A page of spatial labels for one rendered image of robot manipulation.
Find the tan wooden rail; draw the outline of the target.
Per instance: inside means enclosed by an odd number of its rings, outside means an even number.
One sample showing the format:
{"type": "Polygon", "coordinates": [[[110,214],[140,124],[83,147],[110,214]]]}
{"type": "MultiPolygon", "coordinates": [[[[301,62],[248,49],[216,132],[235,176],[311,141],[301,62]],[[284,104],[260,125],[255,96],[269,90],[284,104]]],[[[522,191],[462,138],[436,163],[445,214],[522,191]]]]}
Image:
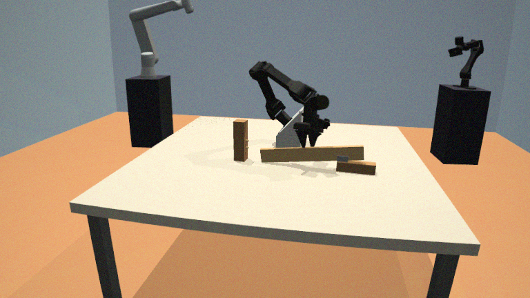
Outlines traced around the tan wooden rail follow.
{"type": "Polygon", "coordinates": [[[262,162],[337,161],[337,156],[357,161],[364,160],[364,146],[261,148],[260,155],[262,162]]]}

